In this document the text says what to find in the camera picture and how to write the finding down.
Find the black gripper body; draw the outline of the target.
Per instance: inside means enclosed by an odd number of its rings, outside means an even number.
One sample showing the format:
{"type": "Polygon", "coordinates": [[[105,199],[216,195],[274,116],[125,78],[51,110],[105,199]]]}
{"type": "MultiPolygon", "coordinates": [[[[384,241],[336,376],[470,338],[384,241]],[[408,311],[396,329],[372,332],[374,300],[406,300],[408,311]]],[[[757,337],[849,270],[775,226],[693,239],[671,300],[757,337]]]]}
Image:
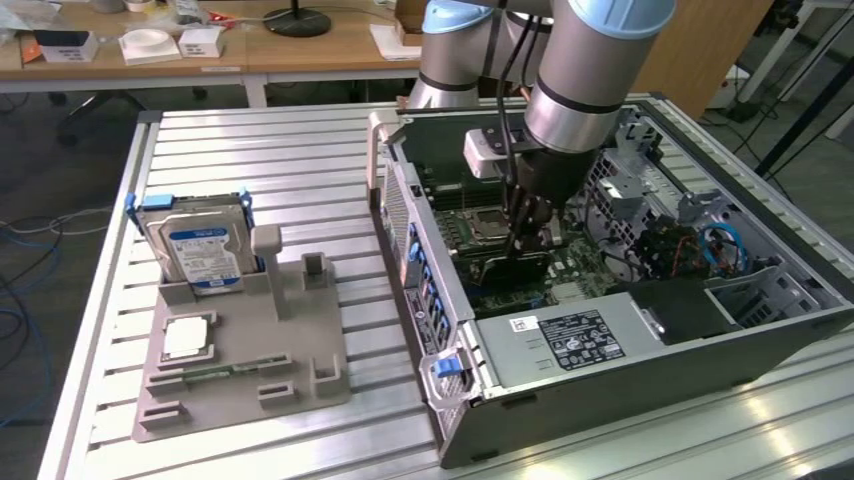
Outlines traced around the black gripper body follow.
{"type": "Polygon", "coordinates": [[[523,192],[563,206],[580,191],[598,151],[564,154],[551,150],[524,152],[516,160],[523,192]]]}

